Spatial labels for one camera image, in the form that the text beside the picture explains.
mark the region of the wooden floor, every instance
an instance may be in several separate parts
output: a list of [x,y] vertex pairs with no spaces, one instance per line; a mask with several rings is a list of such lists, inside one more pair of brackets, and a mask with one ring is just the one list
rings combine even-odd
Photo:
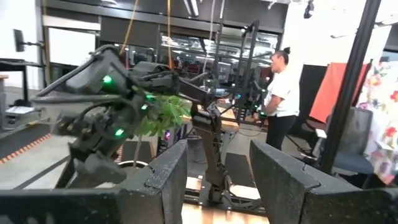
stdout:
[[198,205],[188,204],[184,204],[182,207],[182,220],[184,224],[269,224],[268,219],[265,217],[203,208]]
[[[188,177],[187,188],[199,190],[201,179]],[[257,189],[244,186],[233,186],[231,192],[240,197],[257,199],[259,194]],[[182,220],[186,224],[269,224],[268,219],[244,213],[205,208],[199,205],[184,204],[182,208]]]

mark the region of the orange cable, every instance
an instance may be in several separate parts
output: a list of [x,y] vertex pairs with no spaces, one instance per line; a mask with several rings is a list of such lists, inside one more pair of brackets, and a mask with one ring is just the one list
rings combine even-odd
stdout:
[[[171,40],[171,31],[170,31],[170,12],[172,9],[172,1],[171,0],[167,0],[167,41]],[[169,50],[169,67],[174,70],[174,66],[172,63],[172,49],[170,48],[170,44],[167,43],[167,48]]]
[[129,27],[127,28],[126,35],[124,36],[124,42],[123,42],[122,47],[120,48],[119,55],[123,54],[124,48],[126,47],[127,42],[129,40],[130,32],[131,32],[131,28],[132,28],[132,22],[134,21],[134,16],[136,15],[136,9],[137,9],[138,2],[139,2],[139,0],[136,0],[136,2],[134,3],[134,8],[132,9],[132,15],[131,15],[131,19],[129,22]]

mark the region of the office chair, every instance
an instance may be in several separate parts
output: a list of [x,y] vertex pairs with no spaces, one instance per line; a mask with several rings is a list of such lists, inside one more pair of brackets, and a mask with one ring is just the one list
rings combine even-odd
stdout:
[[[369,160],[364,157],[366,146],[368,145],[369,132],[373,112],[351,107],[348,113],[347,122],[343,131],[343,137],[339,143],[333,172],[343,175],[365,174],[366,180],[362,188],[366,188],[369,178],[374,172],[374,167]],[[323,148],[326,141],[326,132],[316,129],[319,140],[314,149],[314,155],[317,156],[315,166],[321,162]]]

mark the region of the red fabric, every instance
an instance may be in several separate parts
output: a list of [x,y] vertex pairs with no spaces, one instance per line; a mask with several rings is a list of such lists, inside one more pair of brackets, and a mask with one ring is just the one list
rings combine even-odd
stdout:
[[[310,117],[324,123],[326,122],[326,117],[330,115],[334,105],[337,102],[340,87],[343,83],[343,76],[346,70],[346,66],[346,63],[331,63],[328,66],[315,101],[313,102]],[[363,79],[367,66],[368,65],[362,66],[361,74],[359,75],[353,100],[358,94],[361,80]]]

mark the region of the black foam pad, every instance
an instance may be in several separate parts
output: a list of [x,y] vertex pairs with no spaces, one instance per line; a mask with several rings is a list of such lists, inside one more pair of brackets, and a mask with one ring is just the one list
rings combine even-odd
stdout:
[[398,223],[398,190],[361,190],[306,166],[321,186],[311,189],[302,223]]
[[319,182],[305,164],[263,142],[250,142],[254,180],[271,224],[299,223],[305,194]]
[[0,190],[0,223],[181,224],[187,163],[180,141],[113,189]]
[[398,221],[398,189],[361,190],[260,141],[250,159],[270,224]]

